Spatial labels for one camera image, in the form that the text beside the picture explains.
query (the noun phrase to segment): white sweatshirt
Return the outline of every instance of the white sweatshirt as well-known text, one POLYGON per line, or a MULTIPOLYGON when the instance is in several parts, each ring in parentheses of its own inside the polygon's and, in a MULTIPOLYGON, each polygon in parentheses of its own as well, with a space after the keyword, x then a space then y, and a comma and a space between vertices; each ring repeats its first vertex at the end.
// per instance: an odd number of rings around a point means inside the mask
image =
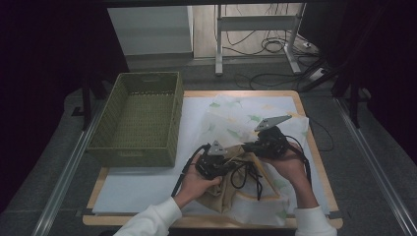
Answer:
MULTIPOLYGON (((295 236, 336 236, 320 206, 294 209, 298 229, 295 236)), ((172 198, 132 217, 114 236, 166 236, 169 226, 182 217, 181 209, 172 198)))

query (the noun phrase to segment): wall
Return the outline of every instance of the wall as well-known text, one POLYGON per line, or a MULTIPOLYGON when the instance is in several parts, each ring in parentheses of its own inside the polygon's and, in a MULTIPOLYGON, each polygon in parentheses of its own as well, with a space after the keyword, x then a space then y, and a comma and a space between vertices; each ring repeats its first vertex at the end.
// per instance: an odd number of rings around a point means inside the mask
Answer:
POLYGON ((125 55, 192 52, 191 6, 110 8, 125 55))

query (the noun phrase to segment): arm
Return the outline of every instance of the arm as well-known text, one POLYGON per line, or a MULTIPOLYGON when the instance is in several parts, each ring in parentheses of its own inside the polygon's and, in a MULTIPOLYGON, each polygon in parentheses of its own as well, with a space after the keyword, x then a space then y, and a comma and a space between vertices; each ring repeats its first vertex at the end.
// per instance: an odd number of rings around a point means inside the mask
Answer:
MULTIPOLYGON (((200 157, 197 154, 193 163, 200 157)), ((168 228, 175 220, 182 217, 181 208, 201 196, 208 187, 220 184, 220 177, 205 180, 191 165, 182 181, 181 189, 174 198, 169 198, 157 206, 149 206, 146 210, 132 217, 114 236, 137 235, 168 235, 168 228)))
POLYGON ((260 159, 271 164, 294 188, 297 198, 297 208, 294 209, 298 225, 296 236, 337 235, 336 229, 328 223, 317 202, 307 179, 303 162, 294 151, 288 150, 280 159, 260 159))

